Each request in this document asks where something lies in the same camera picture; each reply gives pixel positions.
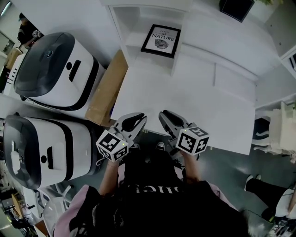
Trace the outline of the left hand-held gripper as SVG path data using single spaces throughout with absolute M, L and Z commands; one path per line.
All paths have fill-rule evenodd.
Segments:
M 121 116 L 105 130 L 96 142 L 99 153 L 112 162 L 125 157 L 133 140 L 138 136 L 147 122 L 147 116 L 142 112 L 133 112 Z

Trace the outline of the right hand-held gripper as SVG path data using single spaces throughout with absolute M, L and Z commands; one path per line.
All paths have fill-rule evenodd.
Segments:
M 192 156 L 206 150 L 210 138 L 209 133 L 198 126 L 185 128 L 185 126 L 190 126 L 191 123 L 169 110 L 160 112 L 158 118 L 164 130 L 171 137 L 175 137 L 169 141 L 172 149 L 179 149 Z M 176 135 L 174 134 L 175 126 L 183 127 Z

